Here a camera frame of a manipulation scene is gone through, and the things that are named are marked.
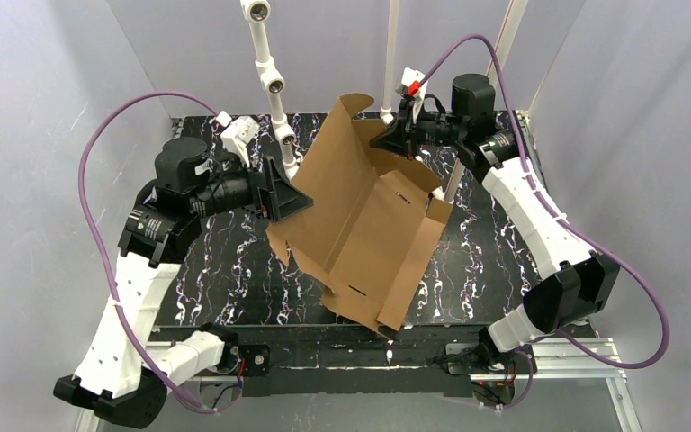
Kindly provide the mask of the brown cardboard box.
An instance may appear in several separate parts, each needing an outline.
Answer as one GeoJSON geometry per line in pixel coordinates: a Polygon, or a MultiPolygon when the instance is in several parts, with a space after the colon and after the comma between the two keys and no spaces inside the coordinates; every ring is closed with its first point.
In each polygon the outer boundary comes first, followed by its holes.
{"type": "Polygon", "coordinates": [[[372,148],[385,127],[361,119],[367,94],[341,95],[292,184],[313,204],[271,223],[272,251],[325,286],[322,304],[385,333],[399,330],[453,212],[427,166],[372,148]]]}

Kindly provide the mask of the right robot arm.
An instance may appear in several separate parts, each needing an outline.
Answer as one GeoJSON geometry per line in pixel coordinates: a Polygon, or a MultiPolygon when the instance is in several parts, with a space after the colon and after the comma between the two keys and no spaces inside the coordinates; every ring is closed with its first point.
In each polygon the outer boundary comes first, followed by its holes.
{"type": "Polygon", "coordinates": [[[564,215],[545,209],[549,199],[517,145],[520,133],[497,125],[496,92],[486,76],[455,77],[451,109],[437,103],[433,111],[424,106],[430,96],[424,77],[404,69],[396,87],[399,108],[386,131],[371,139],[371,147],[406,158],[414,158],[426,144],[453,148],[514,223],[541,278],[520,306],[483,328],[473,346],[430,361],[477,368],[506,364],[519,347],[601,311],[619,266],[565,229],[564,215]]]}

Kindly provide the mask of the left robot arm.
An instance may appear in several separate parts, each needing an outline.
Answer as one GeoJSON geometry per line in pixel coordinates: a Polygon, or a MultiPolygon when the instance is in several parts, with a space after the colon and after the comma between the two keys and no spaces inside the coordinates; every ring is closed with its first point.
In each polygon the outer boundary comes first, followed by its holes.
{"type": "Polygon", "coordinates": [[[202,371],[240,378],[246,369],[238,335],[221,325],[202,325],[157,355],[145,348],[165,293],[202,234],[202,221],[241,208],[282,221],[313,204],[273,158],[244,166],[234,154],[212,157],[196,138],[167,141],[154,166],[155,178],[140,190],[125,221],[118,257],[103,260],[110,296],[94,339],[78,368],[60,377],[53,391],[99,419],[136,429],[156,419],[168,395],[204,412],[184,390],[202,371]]]}

